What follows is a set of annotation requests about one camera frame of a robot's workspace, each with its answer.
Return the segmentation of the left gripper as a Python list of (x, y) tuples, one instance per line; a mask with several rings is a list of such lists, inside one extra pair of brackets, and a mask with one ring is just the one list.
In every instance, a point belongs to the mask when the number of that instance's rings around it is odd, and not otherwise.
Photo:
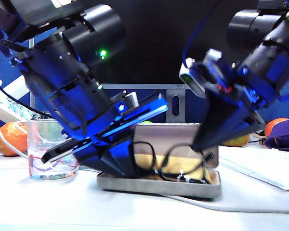
[(43, 163), (52, 163), (58, 159), (74, 154), (79, 164), (87, 166), (116, 177), (134, 178), (136, 176), (135, 160), (133, 156), (133, 140), (131, 136), (125, 137), (108, 148), (107, 139), (124, 129), (143, 122), (151, 117), (167, 111), (168, 105), (165, 98), (154, 98), (140, 106), (126, 111), (121, 118), (114, 122), (108, 129), (94, 137), (82, 140), (70, 138), (63, 143), (49, 149), (42, 156)]

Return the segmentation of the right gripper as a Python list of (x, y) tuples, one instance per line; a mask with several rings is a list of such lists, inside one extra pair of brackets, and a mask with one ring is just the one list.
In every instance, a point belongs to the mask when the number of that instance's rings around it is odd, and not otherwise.
[(210, 66), (209, 73), (214, 81), (206, 85), (208, 107), (192, 143), (195, 151), (265, 127), (257, 109), (266, 102), (254, 89), (239, 83), (228, 66)]

